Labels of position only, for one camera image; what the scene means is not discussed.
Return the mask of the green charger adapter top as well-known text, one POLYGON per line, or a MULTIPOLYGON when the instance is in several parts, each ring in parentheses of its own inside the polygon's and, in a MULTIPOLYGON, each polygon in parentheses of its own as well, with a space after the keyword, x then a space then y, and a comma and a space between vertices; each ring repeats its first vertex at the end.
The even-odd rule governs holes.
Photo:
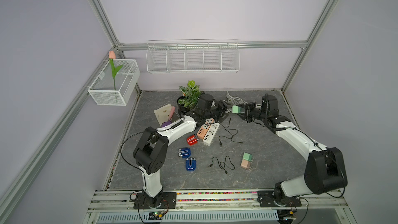
POLYGON ((241 110, 242 110, 242 108, 237 106, 237 105, 232 106, 232 113, 233 114, 240 114, 241 110))

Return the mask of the green charger adapter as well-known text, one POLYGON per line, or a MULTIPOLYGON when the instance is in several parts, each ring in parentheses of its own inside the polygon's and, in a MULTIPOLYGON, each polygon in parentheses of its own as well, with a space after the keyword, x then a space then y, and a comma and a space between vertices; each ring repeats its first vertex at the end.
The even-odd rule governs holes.
POLYGON ((241 110, 242 110, 242 108, 237 106, 237 105, 232 106, 232 113, 233 114, 240 114, 241 110))
POLYGON ((252 162, 253 161, 252 154, 245 152, 243 154, 243 160, 248 161, 248 162, 252 162))

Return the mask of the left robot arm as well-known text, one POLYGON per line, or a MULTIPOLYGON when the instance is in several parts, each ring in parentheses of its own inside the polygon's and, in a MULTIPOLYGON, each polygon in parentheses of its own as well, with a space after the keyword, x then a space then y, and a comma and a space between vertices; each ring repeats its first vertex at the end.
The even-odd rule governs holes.
POLYGON ((185 112, 177 111, 181 114, 179 120, 165 127, 148 127, 139 132, 141 138, 133 151, 136 165, 128 163, 141 172, 144 183, 142 193, 135 201, 136 208, 159 208, 163 203, 170 203, 164 196, 160 179, 160 170, 165 163, 168 147, 205 124, 207 119, 221 119, 227 108, 228 105, 222 100, 218 101, 208 93, 201 93, 192 109, 185 107, 185 112))

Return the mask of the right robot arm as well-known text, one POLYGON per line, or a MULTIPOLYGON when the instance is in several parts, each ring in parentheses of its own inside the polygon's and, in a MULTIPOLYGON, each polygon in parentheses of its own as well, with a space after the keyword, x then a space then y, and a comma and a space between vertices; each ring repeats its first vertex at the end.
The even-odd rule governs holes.
POLYGON ((269 199, 276 205, 285 206, 299 196, 328 195, 333 190, 346 189, 348 178, 343 153, 336 147, 315 141, 289 118, 280 115, 278 100, 274 96, 263 96, 260 107, 252 102, 233 107, 233 112, 247 123, 262 121, 267 129, 284 139, 306 161, 303 175, 275 184, 269 199))

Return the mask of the red electric shaver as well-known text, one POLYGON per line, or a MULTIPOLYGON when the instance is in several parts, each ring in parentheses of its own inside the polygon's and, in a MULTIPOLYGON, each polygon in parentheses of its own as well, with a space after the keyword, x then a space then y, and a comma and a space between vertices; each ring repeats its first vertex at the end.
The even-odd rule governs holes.
POLYGON ((187 144, 189 146, 192 146, 194 144, 196 144, 200 139, 198 138, 198 136, 196 134, 190 136, 187 138, 187 144))

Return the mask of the blue electric shaver upper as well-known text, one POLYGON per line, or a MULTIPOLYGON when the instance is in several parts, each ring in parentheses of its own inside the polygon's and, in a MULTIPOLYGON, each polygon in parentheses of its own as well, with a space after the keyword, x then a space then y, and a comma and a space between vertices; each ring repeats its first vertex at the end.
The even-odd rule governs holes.
POLYGON ((181 148, 178 150, 178 156, 180 158, 188 158, 191 156, 191 149, 188 147, 181 148))

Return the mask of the blue electric shaver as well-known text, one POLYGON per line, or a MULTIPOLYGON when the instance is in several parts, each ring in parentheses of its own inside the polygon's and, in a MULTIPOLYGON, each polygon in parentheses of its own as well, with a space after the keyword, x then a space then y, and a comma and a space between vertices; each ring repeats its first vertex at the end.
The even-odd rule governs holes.
POLYGON ((180 158, 188 158, 191 156, 191 149, 188 147, 181 148, 178 150, 178 156, 180 158))
POLYGON ((186 170, 187 171, 194 171, 196 169, 197 161, 194 157, 188 157, 186 159, 186 170))

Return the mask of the blue electric shaver lower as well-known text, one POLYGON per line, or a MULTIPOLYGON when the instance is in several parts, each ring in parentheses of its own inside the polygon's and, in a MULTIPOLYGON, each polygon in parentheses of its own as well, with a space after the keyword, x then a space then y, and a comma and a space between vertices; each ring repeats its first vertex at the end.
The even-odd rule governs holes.
POLYGON ((186 170, 187 171, 194 171, 196 169, 197 161, 194 157, 188 157, 186 159, 186 170))

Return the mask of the orange power strip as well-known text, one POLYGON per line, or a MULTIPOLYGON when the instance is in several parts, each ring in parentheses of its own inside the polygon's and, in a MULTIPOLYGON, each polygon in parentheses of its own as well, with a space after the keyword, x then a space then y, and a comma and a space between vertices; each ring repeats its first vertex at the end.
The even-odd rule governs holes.
POLYGON ((206 119, 205 123, 199 128, 198 132, 197 132, 197 137, 199 140, 203 140, 204 137, 206 136, 210 126, 214 123, 214 119, 210 118, 210 119, 206 119))

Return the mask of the white power strip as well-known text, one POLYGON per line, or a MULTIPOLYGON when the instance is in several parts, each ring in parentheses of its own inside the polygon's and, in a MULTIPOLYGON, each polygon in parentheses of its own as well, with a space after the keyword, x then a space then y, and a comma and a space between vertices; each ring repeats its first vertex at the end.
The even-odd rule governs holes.
POLYGON ((213 123, 212 125, 209 126, 209 129, 203 138, 203 143, 207 146, 210 146, 214 140, 214 137, 216 136, 216 133, 220 127, 219 123, 213 123))

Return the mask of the potted green plant black vase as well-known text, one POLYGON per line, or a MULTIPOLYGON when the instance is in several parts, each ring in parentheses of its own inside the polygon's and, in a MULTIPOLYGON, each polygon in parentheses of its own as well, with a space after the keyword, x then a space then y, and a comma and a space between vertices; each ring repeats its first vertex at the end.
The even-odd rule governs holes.
POLYGON ((185 87, 179 86, 179 90, 182 96, 178 98, 177 105, 179 111, 182 114, 186 114, 195 108, 203 92, 194 80, 189 80, 185 87))

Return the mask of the green charger adapter middle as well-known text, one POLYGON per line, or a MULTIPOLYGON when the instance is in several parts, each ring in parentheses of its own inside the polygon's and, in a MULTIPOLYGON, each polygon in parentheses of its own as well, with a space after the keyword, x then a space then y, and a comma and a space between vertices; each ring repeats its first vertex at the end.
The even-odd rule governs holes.
POLYGON ((248 162, 252 162, 253 161, 252 154, 245 152, 243 154, 243 160, 248 161, 248 162))

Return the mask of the pink charger adapter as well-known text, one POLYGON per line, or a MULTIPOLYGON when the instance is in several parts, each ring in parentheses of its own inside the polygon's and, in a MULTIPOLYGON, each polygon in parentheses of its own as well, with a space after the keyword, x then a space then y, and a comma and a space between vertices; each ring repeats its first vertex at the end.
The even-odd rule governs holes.
POLYGON ((243 168, 243 169, 245 169, 245 170, 249 170, 250 167, 251 167, 251 161, 248 161, 248 160, 243 159, 243 160, 241 161, 240 167, 243 168))

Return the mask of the artificial pink tulip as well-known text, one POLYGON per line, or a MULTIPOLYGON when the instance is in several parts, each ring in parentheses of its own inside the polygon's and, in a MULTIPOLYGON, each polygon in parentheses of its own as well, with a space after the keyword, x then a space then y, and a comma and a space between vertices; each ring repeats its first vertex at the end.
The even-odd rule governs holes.
POLYGON ((118 72, 123 68, 123 65, 115 66, 116 54, 114 51, 110 51, 108 53, 108 58, 109 58, 109 64, 111 67, 111 72, 112 72, 114 90, 116 90, 116 76, 117 76, 118 72))

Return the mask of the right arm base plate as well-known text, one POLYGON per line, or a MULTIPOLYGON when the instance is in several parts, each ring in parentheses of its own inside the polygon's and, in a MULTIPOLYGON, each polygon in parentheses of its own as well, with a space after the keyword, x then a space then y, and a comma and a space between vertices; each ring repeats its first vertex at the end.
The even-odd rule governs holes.
POLYGON ((299 197, 286 197, 283 193, 275 193, 273 190, 259 190, 257 202, 261 207, 300 207, 299 197))

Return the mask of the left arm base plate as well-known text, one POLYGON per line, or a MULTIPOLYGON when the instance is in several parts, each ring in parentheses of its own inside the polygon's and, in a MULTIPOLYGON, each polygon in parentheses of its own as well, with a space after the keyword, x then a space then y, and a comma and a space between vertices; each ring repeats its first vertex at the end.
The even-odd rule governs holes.
POLYGON ((177 203, 177 193, 174 191, 161 191, 154 198, 148 196, 145 192, 139 192, 134 200, 134 209, 175 209, 177 203))

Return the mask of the white mesh wall basket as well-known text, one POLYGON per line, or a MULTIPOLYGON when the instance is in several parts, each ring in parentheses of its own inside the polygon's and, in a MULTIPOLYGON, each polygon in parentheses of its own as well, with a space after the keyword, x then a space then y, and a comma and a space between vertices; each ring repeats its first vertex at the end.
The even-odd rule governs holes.
POLYGON ((126 106, 140 77, 136 60, 109 59, 88 87, 97 105, 126 106))

